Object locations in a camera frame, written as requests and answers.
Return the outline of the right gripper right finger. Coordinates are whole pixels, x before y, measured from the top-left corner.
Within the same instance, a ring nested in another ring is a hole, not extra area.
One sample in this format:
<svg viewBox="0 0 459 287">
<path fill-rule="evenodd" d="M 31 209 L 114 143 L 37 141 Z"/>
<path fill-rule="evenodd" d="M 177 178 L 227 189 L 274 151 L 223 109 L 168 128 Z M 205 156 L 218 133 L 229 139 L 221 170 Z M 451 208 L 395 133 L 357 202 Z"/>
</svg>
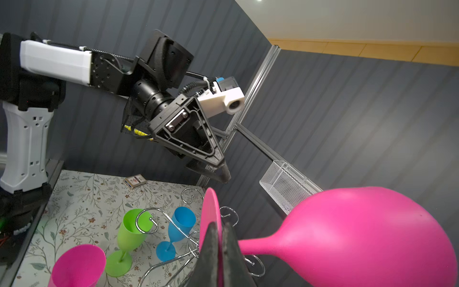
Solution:
<svg viewBox="0 0 459 287">
<path fill-rule="evenodd" d="M 222 272 L 224 287 L 256 287 L 230 223 L 222 228 Z"/>
</svg>

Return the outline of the green wine glass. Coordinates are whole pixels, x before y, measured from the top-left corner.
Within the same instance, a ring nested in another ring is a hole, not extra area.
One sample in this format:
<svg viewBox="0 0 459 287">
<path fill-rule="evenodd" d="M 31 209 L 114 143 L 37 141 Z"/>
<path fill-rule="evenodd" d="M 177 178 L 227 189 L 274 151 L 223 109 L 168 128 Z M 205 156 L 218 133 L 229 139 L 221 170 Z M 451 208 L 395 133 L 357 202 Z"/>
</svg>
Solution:
<svg viewBox="0 0 459 287">
<path fill-rule="evenodd" d="M 142 213 L 137 220 L 141 212 L 142 209 L 132 209 L 123 216 L 117 236 L 119 251 L 113 252 L 106 259 L 105 271 L 108 276 L 120 277 L 131 269 L 130 252 L 142 245 L 154 226 L 149 212 Z"/>
</svg>

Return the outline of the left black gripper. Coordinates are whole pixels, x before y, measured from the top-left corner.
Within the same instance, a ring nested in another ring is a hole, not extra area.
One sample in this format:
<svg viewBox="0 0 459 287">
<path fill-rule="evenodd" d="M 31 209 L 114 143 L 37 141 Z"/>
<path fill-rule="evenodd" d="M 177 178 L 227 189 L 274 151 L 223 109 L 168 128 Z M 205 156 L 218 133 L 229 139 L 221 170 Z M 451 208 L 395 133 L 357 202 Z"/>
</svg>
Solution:
<svg viewBox="0 0 459 287">
<path fill-rule="evenodd" d="M 173 97 L 155 82 L 139 80 L 123 111 L 121 132 L 136 139 L 157 141 L 175 153 L 192 158 L 186 168 L 226 184 L 231 173 L 196 97 Z"/>
</svg>

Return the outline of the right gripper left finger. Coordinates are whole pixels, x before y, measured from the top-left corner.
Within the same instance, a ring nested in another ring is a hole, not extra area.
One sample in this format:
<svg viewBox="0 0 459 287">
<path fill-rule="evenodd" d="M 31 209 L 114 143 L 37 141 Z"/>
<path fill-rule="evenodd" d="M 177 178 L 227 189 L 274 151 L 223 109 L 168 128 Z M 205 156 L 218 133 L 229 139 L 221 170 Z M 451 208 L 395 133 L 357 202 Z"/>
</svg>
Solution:
<svg viewBox="0 0 459 287">
<path fill-rule="evenodd" d="M 201 251 L 187 287 L 217 287 L 219 264 L 219 240 L 215 222 L 208 225 Z"/>
</svg>

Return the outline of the blue wine glass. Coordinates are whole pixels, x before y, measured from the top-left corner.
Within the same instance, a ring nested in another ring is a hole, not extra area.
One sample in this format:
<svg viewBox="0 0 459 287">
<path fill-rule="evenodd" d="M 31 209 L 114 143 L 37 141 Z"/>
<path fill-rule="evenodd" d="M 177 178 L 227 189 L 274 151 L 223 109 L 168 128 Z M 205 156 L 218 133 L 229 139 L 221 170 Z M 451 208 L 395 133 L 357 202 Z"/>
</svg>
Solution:
<svg viewBox="0 0 459 287">
<path fill-rule="evenodd" d="M 156 248 L 156 255 L 162 262 L 171 260 L 176 255 L 176 250 L 173 245 L 185 239 L 196 223 L 196 216 L 191 209 L 186 207 L 178 207 L 172 216 L 172 222 L 169 223 L 168 236 L 169 241 L 160 242 Z"/>
</svg>

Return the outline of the pink wine glass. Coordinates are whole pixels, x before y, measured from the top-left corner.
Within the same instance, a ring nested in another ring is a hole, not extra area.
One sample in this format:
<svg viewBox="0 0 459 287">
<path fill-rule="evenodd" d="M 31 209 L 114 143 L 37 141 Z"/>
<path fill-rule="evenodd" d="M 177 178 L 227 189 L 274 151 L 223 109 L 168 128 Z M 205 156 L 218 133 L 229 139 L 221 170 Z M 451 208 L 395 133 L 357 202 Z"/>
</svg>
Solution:
<svg viewBox="0 0 459 287">
<path fill-rule="evenodd" d="M 104 273 L 106 257 L 96 245 L 79 245 L 66 251 L 55 263 L 49 287 L 95 287 Z"/>
<path fill-rule="evenodd" d="M 206 190 L 200 247 L 208 225 L 219 240 L 216 193 Z M 314 287 L 453 287 L 458 262 L 441 225 L 412 199 L 382 187 L 339 188 L 303 200 L 271 236 L 238 240 L 246 255 L 272 255 Z"/>
</svg>

